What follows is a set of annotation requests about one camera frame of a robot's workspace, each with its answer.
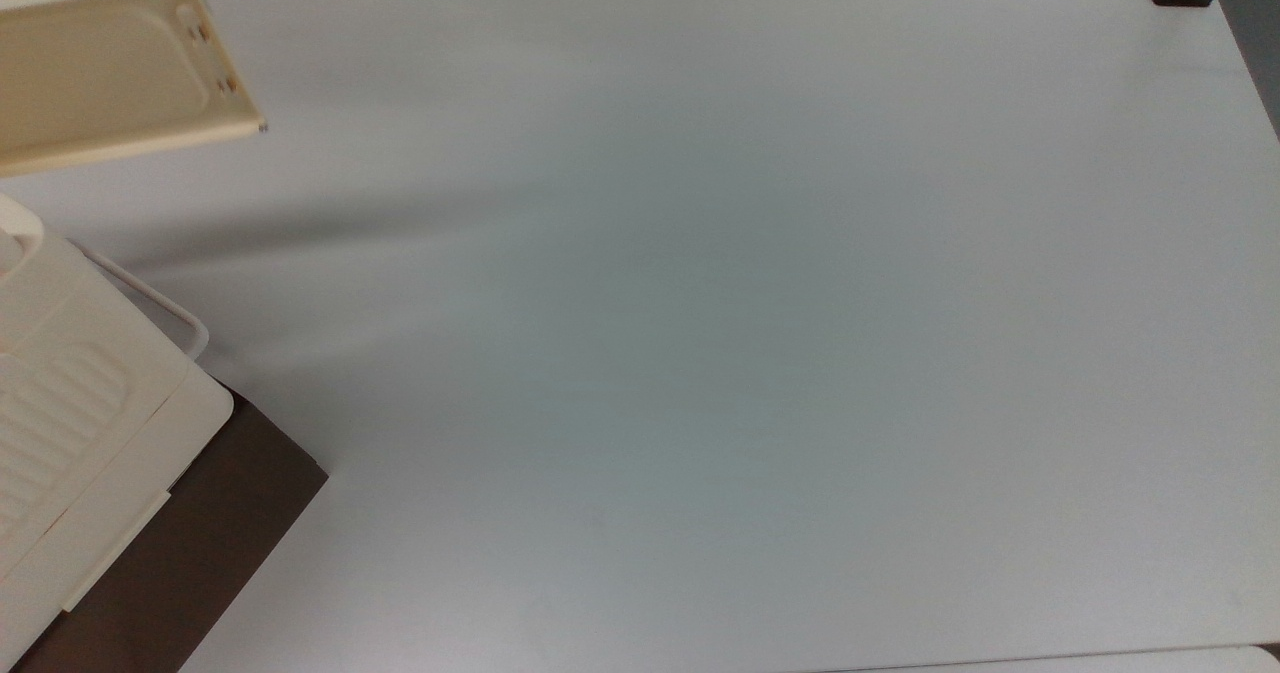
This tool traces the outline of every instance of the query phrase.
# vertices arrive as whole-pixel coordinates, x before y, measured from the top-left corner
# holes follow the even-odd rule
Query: cream plastic panel
[[[264,125],[204,0],[0,0],[0,177]]]

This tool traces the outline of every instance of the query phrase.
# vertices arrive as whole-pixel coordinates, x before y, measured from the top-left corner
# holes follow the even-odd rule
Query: dark brown panel
[[[169,502],[13,672],[177,672],[326,479],[236,395]]]

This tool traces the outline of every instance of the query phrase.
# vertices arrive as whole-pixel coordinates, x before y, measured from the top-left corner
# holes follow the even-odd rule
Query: white wire handle
[[[154,301],[155,305],[159,305],[160,308],[165,308],[165,311],[174,319],[187,322],[187,325],[191,326],[191,330],[195,331],[195,339],[189,342],[183,353],[187,353],[187,357],[192,360],[200,358],[200,354],[205,352],[205,347],[209,345],[209,328],[205,328],[204,322],[200,322],[200,319],[192,316],[187,308],[183,308],[182,305],[174,303],[173,299],[169,299],[168,296],[164,296],[160,290],[145,284],[142,278],[134,276],[133,273],[128,273],[123,267],[116,266],[114,260],[110,260],[106,255],[97,253],[96,249],[91,249],[88,246],[78,243],[78,241],[69,241],[69,243],[81,249],[84,258],[92,260],[97,267],[110,273],[111,276],[122,281],[122,284],[131,287],[131,289],[137,290],[142,296],[147,296],[147,298]]]

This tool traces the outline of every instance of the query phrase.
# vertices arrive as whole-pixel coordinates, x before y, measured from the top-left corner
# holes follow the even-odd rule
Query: white table
[[[1216,4],[211,0],[268,136],[5,180],[333,473],[187,669],[1280,638]]]

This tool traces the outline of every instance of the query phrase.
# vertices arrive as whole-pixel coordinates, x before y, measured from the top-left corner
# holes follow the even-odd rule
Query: ridged plastic surface
[[[96,345],[73,345],[0,394],[0,537],[108,430],[128,390],[119,360]]]

